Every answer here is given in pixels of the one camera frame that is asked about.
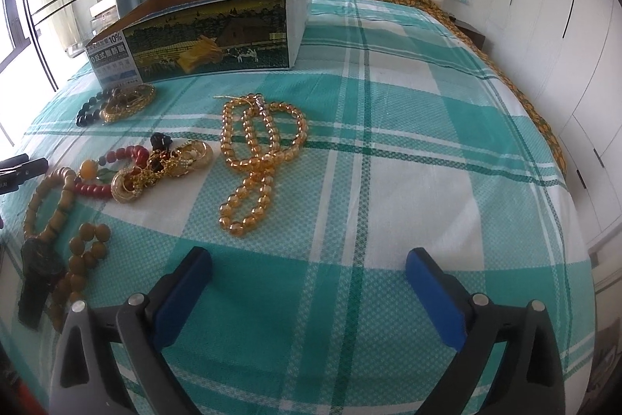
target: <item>plaid bedspread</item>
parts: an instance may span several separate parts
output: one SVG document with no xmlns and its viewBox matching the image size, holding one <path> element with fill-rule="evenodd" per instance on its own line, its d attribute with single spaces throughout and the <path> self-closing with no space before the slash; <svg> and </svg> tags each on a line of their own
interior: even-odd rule
<svg viewBox="0 0 622 415">
<path fill-rule="evenodd" d="M 218 207 L 240 176 L 209 170 L 163 180 L 129 205 L 77 199 L 57 249 L 83 221 L 110 225 L 108 257 L 89 276 L 92 305 L 147 292 L 194 245 L 215 271 L 164 356 L 203 413 L 411 413 L 453 357 L 404 277 L 423 246 L 471 292 L 496 303 L 544 301 L 578 409 L 593 351 L 590 263 L 575 208 L 549 148 L 508 88 L 431 16 L 367 0 L 313 0 L 295 68 L 190 76 L 157 84 L 139 115 L 74 125 L 98 89 L 92 73 L 61 90 L 17 152 L 75 169 L 112 148 L 149 145 L 154 131 L 201 138 L 219 153 L 216 95 L 263 93 L 300 107 L 309 140 L 277 173 L 267 219 L 242 239 Z M 294 125 L 278 117 L 282 136 Z M 24 210 L 36 181 L 5 195 L 0 340 L 47 403 L 57 334 L 17 320 Z M 38 230 L 58 192 L 39 213 Z M 466 413 L 483 402 L 495 348 Z M 121 347 L 117 361 L 150 413 Z"/>
</svg>

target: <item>bed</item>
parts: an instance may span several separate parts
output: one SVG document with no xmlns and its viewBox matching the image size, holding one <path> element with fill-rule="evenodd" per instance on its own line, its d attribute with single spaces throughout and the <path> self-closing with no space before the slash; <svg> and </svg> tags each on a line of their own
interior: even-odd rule
<svg viewBox="0 0 622 415">
<path fill-rule="evenodd" d="M 81 197 L 58 238 L 67 258 L 80 223 L 112 229 L 110 253 L 85 292 L 94 306 L 147 291 L 192 246 L 209 249 L 214 279 L 164 353 L 203 413 L 415 411 L 453 357 L 405 280 L 416 246 L 471 292 L 546 304 L 567 413 L 578 410 L 594 292 L 561 168 L 485 56 L 430 14 L 438 6 L 395 1 L 312 0 L 292 70 L 159 82 L 148 108 L 116 124 L 75 126 L 74 114 L 99 89 L 84 69 L 16 148 L 47 157 L 51 170 L 77 168 L 112 148 L 148 145 L 159 131 L 176 143 L 206 140 L 218 154 L 223 99 L 213 96 L 263 93 L 304 111 L 307 144 L 277 174 L 265 222 L 243 239 L 217 225 L 220 203 L 239 183 L 222 157 L 131 204 Z M 421 7 L 406 5 L 414 2 Z M 276 120 L 291 138 L 294 126 Z M 21 225 L 36 184 L 0 199 L 0 341 L 46 404 L 58 334 L 48 318 L 35 332 L 16 316 Z M 39 229 L 54 202 L 42 205 Z M 136 407 L 148 413 L 128 358 L 115 353 Z M 465 413 L 483 402 L 501 353 L 494 350 Z"/>
</svg>

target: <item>blue rubber pad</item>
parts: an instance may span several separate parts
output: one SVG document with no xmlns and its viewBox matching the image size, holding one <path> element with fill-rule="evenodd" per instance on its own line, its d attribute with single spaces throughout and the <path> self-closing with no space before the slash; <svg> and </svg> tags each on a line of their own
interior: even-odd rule
<svg viewBox="0 0 622 415">
<path fill-rule="evenodd" d="M 406 257 L 406 279 L 419 297 L 443 343 L 457 352 L 462 350 L 467 339 L 465 316 L 414 250 Z"/>
<path fill-rule="evenodd" d="M 158 352 L 175 343 L 210 280 L 211 256 L 203 250 L 154 316 L 152 344 Z"/>
</svg>

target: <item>gold chain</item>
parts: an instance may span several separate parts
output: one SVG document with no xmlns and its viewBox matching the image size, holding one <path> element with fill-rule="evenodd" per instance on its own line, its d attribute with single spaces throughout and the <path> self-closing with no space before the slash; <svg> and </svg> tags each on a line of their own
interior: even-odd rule
<svg viewBox="0 0 622 415">
<path fill-rule="evenodd" d="M 229 231 L 233 236 L 243 236 L 257 226 L 257 222 L 266 215 L 267 207 L 272 202 L 274 174 L 276 167 L 283 162 L 290 162 L 296 158 L 300 149 L 307 139 L 307 121 L 304 114 L 298 108 L 285 102 L 266 103 L 261 94 L 248 94 L 246 97 L 231 97 L 223 107 L 223 130 L 220 138 L 220 151 L 225 156 L 225 163 L 236 171 L 248 173 L 233 194 L 227 198 L 227 202 L 220 206 L 220 218 L 218 223 L 221 228 Z M 233 150 L 233 109 L 247 105 L 248 108 L 240 118 L 245 133 L 246 144 L 251 149 L 251 157 L 238 160 Z M 286 149 L 281 148 L 281 136 L 276 127 L 273 113 L 290 113 L 296 120 L 297 133 Z M 262 149 L 257 141 L 253 117 L 259 116 L 266 126 L 268 134 L 268 150 L 262 154 Z M 256 206 L 240 221 L 232 219 L 234 208 L 247 198 L 251 189 L 256 188 L 259 193 Z"/>
</svg>

